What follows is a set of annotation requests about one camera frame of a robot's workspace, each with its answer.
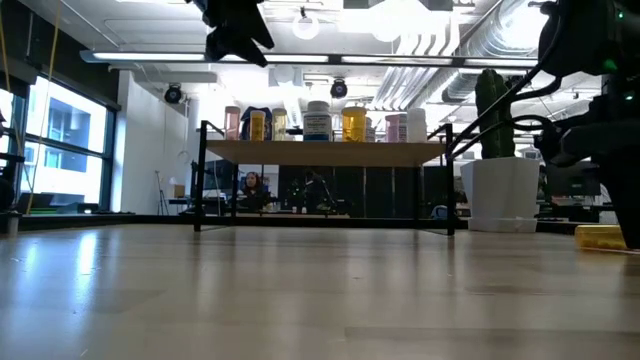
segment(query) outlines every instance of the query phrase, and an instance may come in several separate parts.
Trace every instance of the tripod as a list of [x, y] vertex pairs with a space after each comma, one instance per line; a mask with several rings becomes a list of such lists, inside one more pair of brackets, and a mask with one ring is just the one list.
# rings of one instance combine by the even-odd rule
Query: tripod
[[158, 201], [158, 209], [156, 211], [156, 215], [170, 215], [169, 206], [167, 205], [167, 198], [164, 196], [164, 190], [162, 190], [162, 185], [160, 184], [160, 172], [157, 170], [156, 180], [158, 180], [158, 189], [160, 190], [160, 201]]

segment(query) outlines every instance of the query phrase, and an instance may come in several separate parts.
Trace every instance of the wooden shelf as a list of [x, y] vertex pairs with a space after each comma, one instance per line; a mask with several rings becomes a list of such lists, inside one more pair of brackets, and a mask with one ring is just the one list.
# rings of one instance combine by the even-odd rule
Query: wooden shelf
[[235, 164], [418, 167], [444, 154], [445, 145], [208, 140], [207, 149]]

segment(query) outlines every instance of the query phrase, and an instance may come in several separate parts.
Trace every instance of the plastic bottle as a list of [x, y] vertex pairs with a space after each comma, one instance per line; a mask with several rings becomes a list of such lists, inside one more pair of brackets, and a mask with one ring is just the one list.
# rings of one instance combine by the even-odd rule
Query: plastic bottle
[[387, 142], [407, 142], [407, 115], [385, 116], [387, 121]]
[[261, 110], [253, 110], [251, 112], [251, 141], [264, 141], [264, 133], [265, 133], [265, 117], [266, 114]]
[[373, 128], [373, 121], [367, 118], [367, 142], [376, 142], [376, 129]]
[[407, 142], [427, 142], [427, 116], [422, 108], [407, 113]]
[[342, 110], [342, 141], [367, 141], [367, 109], [349, 107]]
[[227, 106], [224, 108], [224, 130], [226, 140], [240, 139], [240, 108]]
[[287, 110], [273, 109], [273, 131], [274, 141], [285, 141], [287, 136]]
[[310, 101], [304, 114], [304, 141], [331, 141], [331, 114], [329, 104], [324, 101]]

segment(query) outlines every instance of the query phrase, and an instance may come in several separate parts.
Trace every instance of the yellow bottle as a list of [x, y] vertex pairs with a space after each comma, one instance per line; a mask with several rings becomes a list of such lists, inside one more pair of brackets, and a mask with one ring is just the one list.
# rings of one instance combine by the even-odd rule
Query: yellow bottle
[[349, 107], [342, 110], [342, 141], [367, 141], [367, 109]]
[[250, 133], [251, 141], [264, 141], [264, 121], [266, 114], [264, 111], [253, 110], [251, 112]]

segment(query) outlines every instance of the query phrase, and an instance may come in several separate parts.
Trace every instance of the security camera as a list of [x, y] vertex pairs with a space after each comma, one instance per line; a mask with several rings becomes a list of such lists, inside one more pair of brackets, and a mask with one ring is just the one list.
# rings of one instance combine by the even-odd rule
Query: security camera
[[168, 104], [180, 104], [183, 100], [183, 93], [182, 90], [180, 90], [181, 85], [180, 84], [170, 84], [169, 85], [169, 89], [167, 90], [166, 93], [164, 93], [164, 100], [168, 103]]
[[347, 84], [344, 83], [344, 79], [335, 79], [333, 85], [331, 85], [331, 97], [334, 99], [342, 99], [347, 96]]

